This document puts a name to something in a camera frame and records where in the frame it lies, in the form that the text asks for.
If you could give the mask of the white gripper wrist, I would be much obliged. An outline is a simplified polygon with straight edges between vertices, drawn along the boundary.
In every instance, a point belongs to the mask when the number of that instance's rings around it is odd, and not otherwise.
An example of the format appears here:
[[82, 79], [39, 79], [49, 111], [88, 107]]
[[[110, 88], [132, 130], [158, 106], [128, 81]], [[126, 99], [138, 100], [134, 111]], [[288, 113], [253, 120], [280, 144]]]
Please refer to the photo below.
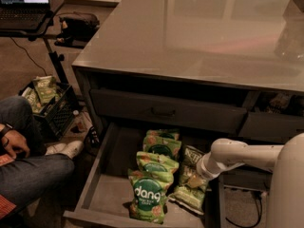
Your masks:
[[193, 175], [188, 179], [186, 184], [190, 188], [202, 189], [206, 184], [205, 180], [213, 180], [221, 173], [219, 165], [212, 157], [211, 153], [203, 155], [197, 162], [196, 168], [200, 176]]

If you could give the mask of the seated person's hand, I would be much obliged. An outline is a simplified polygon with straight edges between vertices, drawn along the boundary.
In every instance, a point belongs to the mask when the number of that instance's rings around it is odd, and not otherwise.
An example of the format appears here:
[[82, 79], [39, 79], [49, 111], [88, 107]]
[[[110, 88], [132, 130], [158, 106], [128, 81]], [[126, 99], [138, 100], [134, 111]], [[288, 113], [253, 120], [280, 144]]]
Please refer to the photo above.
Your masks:
[[29, 156], [29, 147], [26, 138], [16, 130], [10, 130], [1, 139], [4, 149], [8, 154], [16, 159], [18, 155], [23, 155], [25, 158]]

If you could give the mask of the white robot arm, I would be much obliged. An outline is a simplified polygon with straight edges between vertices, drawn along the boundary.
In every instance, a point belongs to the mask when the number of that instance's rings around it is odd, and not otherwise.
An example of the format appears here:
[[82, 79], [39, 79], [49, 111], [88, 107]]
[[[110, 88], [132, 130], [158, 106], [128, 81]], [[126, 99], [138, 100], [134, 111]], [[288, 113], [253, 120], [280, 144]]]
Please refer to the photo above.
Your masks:
[[282, 145], [249, 145], [220, 138], [196, 162], [197, 173], [211, 181], [244, 164], [272, 173], [266, 228], [304, 227], [304, 134]]

